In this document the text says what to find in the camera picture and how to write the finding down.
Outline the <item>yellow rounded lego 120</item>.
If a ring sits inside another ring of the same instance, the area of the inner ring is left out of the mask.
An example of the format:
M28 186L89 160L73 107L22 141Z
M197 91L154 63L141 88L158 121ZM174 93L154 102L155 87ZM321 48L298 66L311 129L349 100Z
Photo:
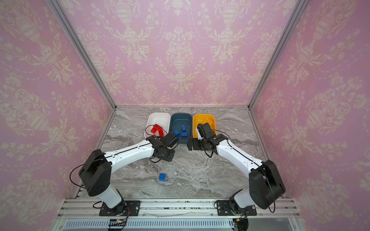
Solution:
M211 119L209 119L209 118L205 118L203 120L203 124L206 124L206 123L208 123L211 126L213 124L213 121Z

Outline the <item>red lego brick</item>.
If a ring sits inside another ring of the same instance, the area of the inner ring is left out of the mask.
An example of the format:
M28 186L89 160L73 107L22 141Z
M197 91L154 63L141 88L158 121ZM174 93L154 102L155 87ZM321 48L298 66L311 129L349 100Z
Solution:
M160 126L158 124L153 125L153 127L152 127L152 129L151 129L150 132L153 135L164 137L164 130L163 130L162 126Z

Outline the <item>yellow plastic bin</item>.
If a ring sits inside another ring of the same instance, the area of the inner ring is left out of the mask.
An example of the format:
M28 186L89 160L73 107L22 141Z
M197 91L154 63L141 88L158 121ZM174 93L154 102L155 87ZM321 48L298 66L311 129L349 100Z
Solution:
M197 125L209 123L213 130L216 130L216 120L211 114L196 114L193 116L193 138L198 138Z

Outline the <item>white plastic bin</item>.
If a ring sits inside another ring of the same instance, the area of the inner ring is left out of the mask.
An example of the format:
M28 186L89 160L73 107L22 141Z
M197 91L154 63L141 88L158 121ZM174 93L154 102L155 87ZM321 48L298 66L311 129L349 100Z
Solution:
M167 134L170 127L170 120L171 115L169 113L162 113L162 112L156 112L152 113L147 120L147 123L145 125L145 131L144 136L145 138L149 137L150 135L153 135L151 130L153 129L154 125L159 125L162 127L164 135Z

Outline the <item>dark teal plastic bin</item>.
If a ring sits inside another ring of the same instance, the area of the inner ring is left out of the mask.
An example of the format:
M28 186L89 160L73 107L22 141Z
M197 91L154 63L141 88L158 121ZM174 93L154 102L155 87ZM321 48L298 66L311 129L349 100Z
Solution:
M170 120L170 131L175 131L178 130L180 132L180 136L178 137L179 143L180 144L187 144L189 138L193 137L193 124L192 124L192 115L188 113L175 113L171 116ZM181 126L185 125L186 126L186 132L188 133L187 137L182 137L182 128Z

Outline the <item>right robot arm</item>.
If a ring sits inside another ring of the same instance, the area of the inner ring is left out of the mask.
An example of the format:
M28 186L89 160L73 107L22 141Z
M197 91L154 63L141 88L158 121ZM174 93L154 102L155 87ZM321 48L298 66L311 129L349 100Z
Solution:
M206 154L210 151L209 158L216 154L227 159L248 177L248 189L241 189L229 198L229 206L235 214L241 214L250 206L267 209L286 192L273 161L251 156L224 135L219 134L209 140L191 138L187 146L190 151L204 151Z

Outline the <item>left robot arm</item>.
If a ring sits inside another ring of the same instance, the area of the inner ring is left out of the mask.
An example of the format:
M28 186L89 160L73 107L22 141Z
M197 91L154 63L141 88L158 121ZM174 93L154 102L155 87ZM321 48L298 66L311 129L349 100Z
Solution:
M141 142L116 151L94 150L85 163L77 166L79 177L90 197L97 196L111 213L123 213L127 205L118 190L110 183L117 170L141 159L157 158L171 162L178 137L172 132L166 136L149 136Z

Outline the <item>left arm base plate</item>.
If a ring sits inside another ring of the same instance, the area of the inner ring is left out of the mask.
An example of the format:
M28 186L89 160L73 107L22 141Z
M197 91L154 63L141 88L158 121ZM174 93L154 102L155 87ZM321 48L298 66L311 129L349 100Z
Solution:
M100 208L99 216L101 217L136 217L140 211L141 201L129 200L119 203L114 208L109 208L106 203L102 204Z

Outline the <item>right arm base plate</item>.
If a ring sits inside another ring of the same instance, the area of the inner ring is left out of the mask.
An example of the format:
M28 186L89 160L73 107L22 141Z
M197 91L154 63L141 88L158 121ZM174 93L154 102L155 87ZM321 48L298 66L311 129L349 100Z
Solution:
M255 206L240 208L236 202L230 200L217 200L214 203L219 216L256 216L257 211Z

